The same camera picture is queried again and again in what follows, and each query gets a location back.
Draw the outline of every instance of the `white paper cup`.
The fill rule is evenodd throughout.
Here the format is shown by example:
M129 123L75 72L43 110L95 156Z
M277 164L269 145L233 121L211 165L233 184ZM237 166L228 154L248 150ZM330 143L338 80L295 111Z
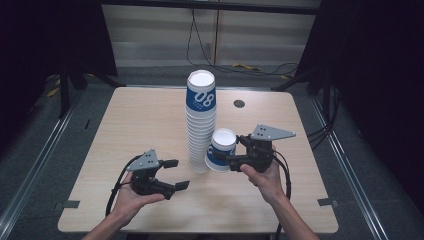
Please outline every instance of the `white paper cup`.
M208 146L206 147L197 147L197 146L189 146L189 153L191 156L199 157L198 161L203 161L203 155L207 151Z
M190 169L195 173L205 173L210 170L205 161L201 160L202 156L189 155L189 166Z
M187 79L186 112L193 118L208 118L216 112L215 76L206 70Z
M230 171L228 164L213 155L213 151L223 153L224 155L235 155L236 153L236 134L226 128L220 128L214 131L211 144L208 147L205 163L212 170L218 172Z
M211 137L213 134L213 129L210 132L207 133L195 133L191 132L190 130L187 130L187 139L191 142L207 142L207 144L210 143Z
M190 150L201 149L204 154L205 153L204 151L208 149L210 142L211 142L210 140L204 141L204 142L188 141L188 146L190 147Z
M190 123L192 125L211 125L215 123L216 120L216 113L211 115L209 118L192 118L190 115L187 114L187 123Z
M208 127L207 129L202 129L202 128L195 128L193 129L193 127L191 126L187 126L187 131L192 135L192 136L196 136L196 137L211 137L213 130L215 129L215 125L212 125L210 127Z

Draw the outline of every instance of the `black curtain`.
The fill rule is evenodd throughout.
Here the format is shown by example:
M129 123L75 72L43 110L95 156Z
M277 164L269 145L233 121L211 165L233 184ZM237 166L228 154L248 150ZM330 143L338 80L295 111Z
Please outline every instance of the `black curtain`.
M424 213L424 2L363 1L333 76L379 159Z
M46 78L60 73L66 58L117 76L100 3L1 1L0 53L2 149L43 92Z

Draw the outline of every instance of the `metal bracket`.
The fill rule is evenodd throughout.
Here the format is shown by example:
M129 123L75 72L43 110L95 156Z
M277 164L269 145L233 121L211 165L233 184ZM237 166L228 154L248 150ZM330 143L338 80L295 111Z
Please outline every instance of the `metal bracket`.
M258 124L250 138L254 140L273 141L294 136L296 136L295 132Z
M143 155L141 155L138 159L134 160L127 167L127 171L136 171L141 169L150 169L159 166L158 157L156 156L156 151L154 149L150 149Z

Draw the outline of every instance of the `black cable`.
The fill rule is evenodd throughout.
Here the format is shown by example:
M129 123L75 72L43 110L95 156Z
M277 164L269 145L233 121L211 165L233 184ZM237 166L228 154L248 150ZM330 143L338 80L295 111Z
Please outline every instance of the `black cable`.
M283 160L284 160L284 163L283 163L283 162L281 162L280 159L278 159L277 156L274 155L274 157L273 157L274 160L277 161L278 164L281 166L281 168L283 168L284 174L286 176L286 196L290 200L290 198L291 198L291 181L290 181L289 165L287 164L286 158L281 153L279 153L277 151L274 151L274 152L277 153L278 155L280 155L281 158L283 158ZM281 224L278 223L277 231L275 232L275 239L276 240L280 239L280 234L281 234L281 229L282 228L283 227L281 226Z
M138 159L138 158L140 158L141 156L142 156L142 155L135 156L133 159L131 159L131 160L127 163L127 165L125 165L124 169L122 169L122 172L121 172L121 174L119 175L118 180L117 180L117 181L116 181L116 183L115 183L115 187L111 190L111 191L112 191L112 193L110 194L109 201L107 202L107 206L106 206L106 216L108 216L108 215L110 214L110 211L111 211L111 209L112 209L113 201L115 200L115 196L116 196L116 194L118 193L119 189L120 189L123 185L131 183L131 182L127 182L127 183L122 183L122 184L121 184L121 178L122 178L122 176L124 176L124 173L125 173L125 171L127 170L128 166L129 166L129 165L131 165L131 163L133 163L135 160L137 160L137 159Z
M213 69L215 69L215 70L217 70L217 71L220 71L220 72L223 72L223 73L241 73L241 74L247 74L247 75L251 75L251 76L258 76L258 77L260 77L260 76L281 76L281 75L286 75L286 74L293 73L294 71L296 71L296 70L297 70L297 67L298 67L298 65L299 65L298 63L284 63L284 64L281 64L281 65L279 65L279 66L277 67L277 69L275 69L275 70L274 70L273 72L271 72L271 73L266 73L266 72L262 72L262 71L258 71L258 72L238 71L238 70L234 70L234 69L228 69L228 68L225 68L225 67L220 67L220 66L213 65L213 64L209 61L208 57L206 56L205 50L204 50L204 48L203 48L202 40L201 40L201 38L200 38L199 30L198 30L198 28L197 28L196 18L195 18L195 16L194 16L194 9L192 9L192 10L191 10L191 14L192 14L192 22L191 22L191 27L190 27L190 36L189 36L189 39L188 39L188 45L187 45L186 58L187 58L187 61L188 61L190 64L192 64L193 66L209 66L209 67L212 67ZM203 56L204 56L205 60L208 62L208 64L195 64L195 63L193 63L193 62L190 60L190 58L189 58L190 43L191 43L191 36L192 36L192 33L193 33L193 27L194 27L194 28L195 28L195 30L196 30L197 38L199 39L199 44L200 44L200 48L201 48L201 50L202 50L202 54L203 54ZM283 66L287 66L287 65L296 65L296 66L295 66L292 70L290 70L290 71L288 71L288 72L284 72L284 73L277 73L277 71L278 71L281 67L283 67Z
M333 115L332 115L330 121L323 128L321 128L321 129L319 129L319 130L317 130L317 131L315 131L311 134L308 134L308 138L309 138L309 137L312 137L312 136L321 132L321 134L318 137L309 141L309 143L312 143L312 142L315 142L316 140L319 140L318 143L314 147L312 147L312 151L315 150L322 143L322 141L328 136L328 134L331 132L331 130L334 126L334 123L336 121L336 117L337 117L337 113L338 113L338 109L339 109L339 104L340 104L340 93L337 91L337 89L334 85L333 85L332 100L333 100L334 110L333 110Z

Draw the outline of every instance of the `wooden table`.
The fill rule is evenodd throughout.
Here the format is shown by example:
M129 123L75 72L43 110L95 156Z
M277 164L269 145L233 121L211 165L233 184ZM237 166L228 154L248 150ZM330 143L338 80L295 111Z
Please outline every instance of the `wooden table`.
M76 209L64 209L59 220L63 232L88 232L105 215L119 173L134 156L155 149L159 159L178 159L179 166L160 169L166 183L190 180L187 190L171 200L147 205L123 231L149 233L273 233L278 221L259 190L243 173L209 171L197 174L188 163L185 89L118 88L87 154L69 200ZM237 108L235 100L245 106ZM238 135L251 133L257 124L296 132L294 138L274 141L287 159L291 202L317 233L333 233L338 224L308 144L293 98L288 93L240 90L217 91L216 128ZM244 154L239 144L237 154Z

